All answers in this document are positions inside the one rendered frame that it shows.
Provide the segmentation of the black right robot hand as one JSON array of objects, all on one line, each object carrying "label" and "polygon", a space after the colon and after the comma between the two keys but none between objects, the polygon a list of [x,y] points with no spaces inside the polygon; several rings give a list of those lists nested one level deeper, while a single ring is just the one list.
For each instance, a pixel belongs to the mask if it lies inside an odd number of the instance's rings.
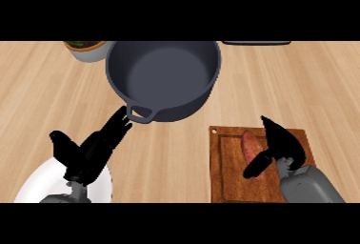
[{"label": "black right robot hand", "polygon": [[260,177],[272,162],[278,161],[281,158],[291,158],[294,160],[289,166],[292,171],[303,167],[307,160],[304,148],[292,133],[266,116],[261,116],[261,121],[266,132],[267,149],[263,149],[251,166],[247,166],[251,169],[250,176],[245,176],[244,171],[244,177],[247,179]]}]

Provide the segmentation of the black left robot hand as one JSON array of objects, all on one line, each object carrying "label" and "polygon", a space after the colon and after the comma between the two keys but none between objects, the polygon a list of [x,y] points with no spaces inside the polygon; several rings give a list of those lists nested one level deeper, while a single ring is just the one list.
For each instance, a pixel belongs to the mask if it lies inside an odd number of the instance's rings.
[{"label": "black left robot hand", "polygon": [[83,186],[99,178],[112,151],[115,150],[133,123],[123,106],[109,117],[102,129],[95,131],[81,145],[61,131],[53,131],[49,138],[53,144],[53,157],[65,165],[64,178]]}]

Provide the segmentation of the reddish sweet potato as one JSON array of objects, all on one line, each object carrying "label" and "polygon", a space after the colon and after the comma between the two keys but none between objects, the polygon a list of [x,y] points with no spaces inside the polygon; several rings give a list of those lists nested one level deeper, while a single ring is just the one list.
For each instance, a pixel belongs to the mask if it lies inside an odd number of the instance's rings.
[{"label": "reddish sweet potato", "polygon": [[[263,152],[261,144],[251,131],[245,131],[242,134],[241,147],[247,166],[250,167],[257,155]],[[245,176],[250,176],[251,169],[248,167],[245,168]]]}]

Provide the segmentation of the brown wooden cutting board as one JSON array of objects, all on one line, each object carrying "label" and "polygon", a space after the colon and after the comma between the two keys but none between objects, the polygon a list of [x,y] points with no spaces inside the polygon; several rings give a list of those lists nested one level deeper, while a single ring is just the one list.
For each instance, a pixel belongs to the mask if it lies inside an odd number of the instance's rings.
[{"label": "brown wooden cutting board", "polygon": [[263,149],[267,149],[263,128],[210,127],[211,202],[285,203],[276,163],[263,172],[263,178],[244,178],[247,161],[242,152],[242,134],[250,130]]}]

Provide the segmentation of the dark grey pot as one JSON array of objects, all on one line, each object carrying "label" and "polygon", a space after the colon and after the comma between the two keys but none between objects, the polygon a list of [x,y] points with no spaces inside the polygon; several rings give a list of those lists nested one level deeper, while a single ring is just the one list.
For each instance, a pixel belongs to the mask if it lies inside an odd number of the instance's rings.
[{"label": "dark grey pot", "polygon": [[174,122],[207,102],[222,68],[214,41],[117,41],[105,59],[109,85],[140,124]]}]

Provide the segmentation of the pale plant pot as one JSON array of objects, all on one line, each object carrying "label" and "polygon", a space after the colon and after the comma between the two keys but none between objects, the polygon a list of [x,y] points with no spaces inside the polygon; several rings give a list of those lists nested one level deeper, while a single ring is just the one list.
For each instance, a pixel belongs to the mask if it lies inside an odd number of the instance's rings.
[{"label": "pale plant pot", "polygon": [[101,41],[96,45],[87,48],[75,48],[65,44],[75,59],[86,63],[99,62],[106,58],[112,41]]}]

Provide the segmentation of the white plate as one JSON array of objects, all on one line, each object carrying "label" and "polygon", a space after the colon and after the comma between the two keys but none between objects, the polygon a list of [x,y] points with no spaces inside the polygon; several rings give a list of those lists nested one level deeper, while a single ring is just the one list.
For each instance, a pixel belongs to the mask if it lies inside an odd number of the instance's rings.
[{"label": "white plate", "polygon": [[[15,197],[15,203],[40,203],[50,194],[70,194],[71,187],[64,178],[67,167],[50,157],[30,175]],[[87,186],[87,197],[93,203],[109,203],[112,198],[112,178],[105,167],[98,180]]]}]

